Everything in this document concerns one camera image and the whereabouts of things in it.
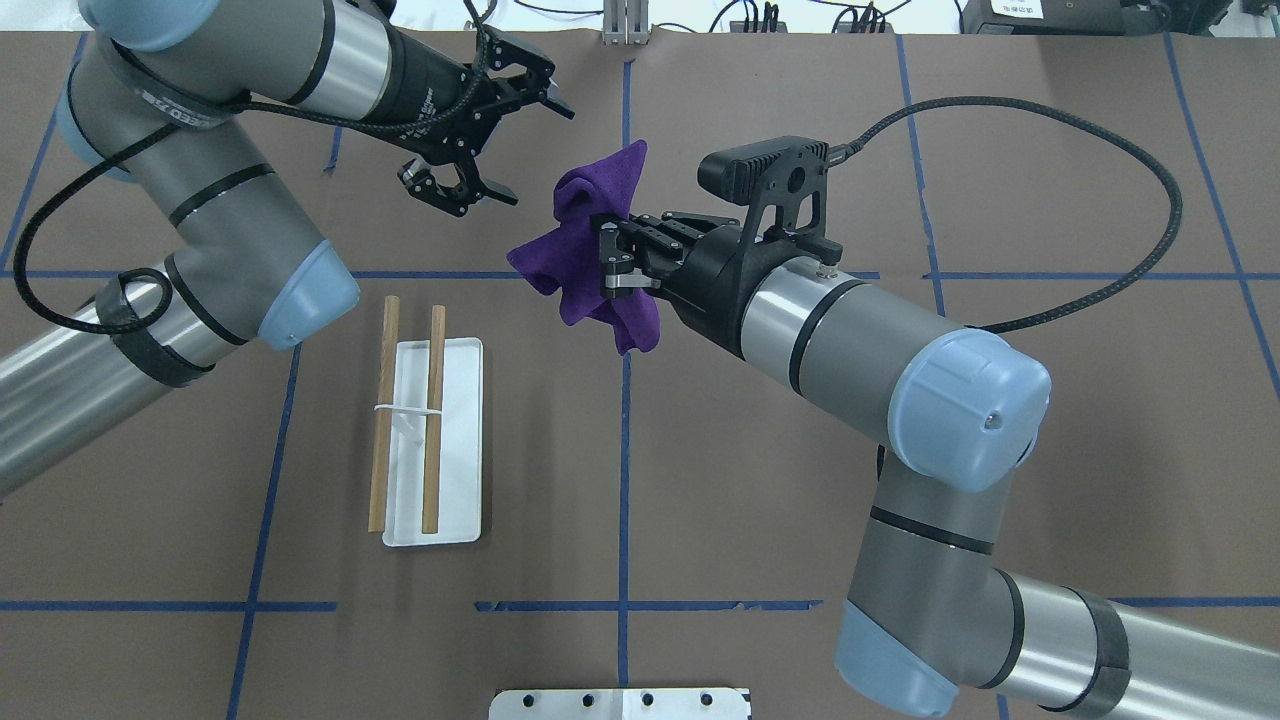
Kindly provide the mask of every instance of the white sticker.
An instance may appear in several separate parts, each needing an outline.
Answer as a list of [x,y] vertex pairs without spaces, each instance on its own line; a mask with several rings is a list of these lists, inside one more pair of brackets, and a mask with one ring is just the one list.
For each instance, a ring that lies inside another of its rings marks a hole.
[[1044,9],[1041,8],[1039,0],[991,0],[991,9],[997,15],[1044,19]]

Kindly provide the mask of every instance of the purple cloth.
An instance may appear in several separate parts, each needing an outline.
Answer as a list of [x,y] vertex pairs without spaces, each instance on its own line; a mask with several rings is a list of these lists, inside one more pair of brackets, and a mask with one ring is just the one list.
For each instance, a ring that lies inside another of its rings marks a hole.
[[613,325],[618,355],[632,347],[648,352],[658,345],[658,305],[640,290],[618,300],[600,296],[600,246],[591,232],[591,215],[627,217],[648,149],[637,140],[603,160],[564,173],[554,195],[561,225],[507,254],[511,266],[538,292],[563,291],[561,319],[566,325],[582,318]]

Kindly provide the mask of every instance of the blue plastic cap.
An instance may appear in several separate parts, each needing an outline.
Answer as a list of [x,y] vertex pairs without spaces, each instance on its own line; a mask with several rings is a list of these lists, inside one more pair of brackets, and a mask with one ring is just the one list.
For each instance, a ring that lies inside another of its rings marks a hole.
[[288,350],[360,302],[360,286],[328,240],[307,255],[257,329],[271,350]]
[[[72,102],[67,97],[65,87],[63,87],[61,97],[58,99],[58,109],[54,110],[54,123],[58,126],[58,135],[63,137],[63,142],[72,149],[72,152],[77,158],[90,165],[102,161],[102,155],[97,150],[93,150],[93,146],[84,138],[84,133],[81,132],[79,124],[76,123],[76,115],[72,114]],[[138,182],[124,168],[111,168],[106,172],[106,177],[124,182]]]
[[908,468],[965,492],[1009,474],[1036,439],[1048,370],[978,329],[938,337],[908,364],[888,406],[888,438]]
[[192,36],[221,0],[78,0],[93,29],[138,53],[159,53]]
[[836,642],[836,670],[868,698],[915,717],[942,717],[960,694],[951,680],[847,600]]

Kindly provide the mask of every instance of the wooden dowel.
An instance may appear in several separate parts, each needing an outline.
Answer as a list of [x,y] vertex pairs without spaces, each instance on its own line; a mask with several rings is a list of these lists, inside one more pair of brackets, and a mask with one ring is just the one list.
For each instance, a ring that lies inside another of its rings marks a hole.
[[[426,406],[443,410],[444,305],[431,306],[431,350],[426,369]],[[440,532],[440,415],[426,416],[426,462],[422,465],[422,534]]]
[[[394,400],[396,343],[399,342],[399,297],[388,295],[383,301],[383,356],[378,369],[378,404]],[[387,529],[387,475],[392,460],[392,411],[374,414],[374,473],[369,484],[369,532]]]

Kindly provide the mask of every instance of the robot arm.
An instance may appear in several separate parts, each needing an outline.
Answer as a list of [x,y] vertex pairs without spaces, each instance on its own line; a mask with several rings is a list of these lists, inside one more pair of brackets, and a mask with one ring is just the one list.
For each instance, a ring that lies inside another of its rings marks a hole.
[[[476,155],[499,119],[526,105],[572,117],[552,82],[554,64],[489,27],[477,33],[477,64],[456,63],[387,23],[383,5],[81,0],[97,33],[68,78],[59,129],[96,165],[157,131],[182,128],[110,174],[137,181],[186,246],[143,270],[163,275],[172,292],[127,273],[69,323],[105,334],[63,327],[0,360],[0,497],[238,346],[260,337],[292,347],[356,305],[360,290],[334,245],[236,111],[321,114],[411,150],[416,156],[399,173],[410,196],[456,217],[484,197],[516,201],[480,177]],[[524,72],[488,77],[512,65]],[[250,102],[250,92],[287,105]],[[434,165],[454,165],[458,183],[442,187]],[[19,245],[15,281],[24,263]],[[156,320],[134,332],[110,328],[152,314]]]
[[1280,653],[992,565],[1048,373],[995,334],[836,270],[826,173],[847,150],[783,137],[709,155],[699,183],[746,205],[742,224],[595,218],[607,297],[668,300],[686,325],[887,448],[845,603],[841,676],[920,717],[946,715],[959,685],[1070,717],[1280,717]]

